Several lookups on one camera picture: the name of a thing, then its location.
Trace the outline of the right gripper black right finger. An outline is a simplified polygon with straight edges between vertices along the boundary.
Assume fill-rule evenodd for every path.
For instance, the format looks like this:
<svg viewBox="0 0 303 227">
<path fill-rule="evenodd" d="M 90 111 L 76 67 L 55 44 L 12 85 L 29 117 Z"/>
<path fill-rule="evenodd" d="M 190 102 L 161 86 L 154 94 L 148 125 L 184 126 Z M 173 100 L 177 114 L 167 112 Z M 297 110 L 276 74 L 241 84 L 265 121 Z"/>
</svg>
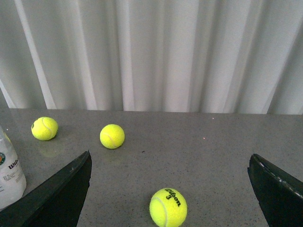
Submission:
<svg viewBox="0 0 303 227">
<path fill-rule="evenodd" d="M 303 225 L 303 183 L 258 154 L 250 157 L 248 175 L 270 227 Z"/>
</svg>

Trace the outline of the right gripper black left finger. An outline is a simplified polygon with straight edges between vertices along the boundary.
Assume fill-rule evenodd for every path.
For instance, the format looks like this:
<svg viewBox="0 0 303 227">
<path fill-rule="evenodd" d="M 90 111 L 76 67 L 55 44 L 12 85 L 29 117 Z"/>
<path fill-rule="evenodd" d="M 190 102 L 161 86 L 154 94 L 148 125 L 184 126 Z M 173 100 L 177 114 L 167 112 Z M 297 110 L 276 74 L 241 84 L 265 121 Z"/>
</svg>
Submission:
<svg viewBox="0 0 303 227">
<path fill-rule="evenodd" d="M 91 177 L 89 151 L 82 153 L 0 213 L 2 227 L 75 227 Z"/>
</svg>

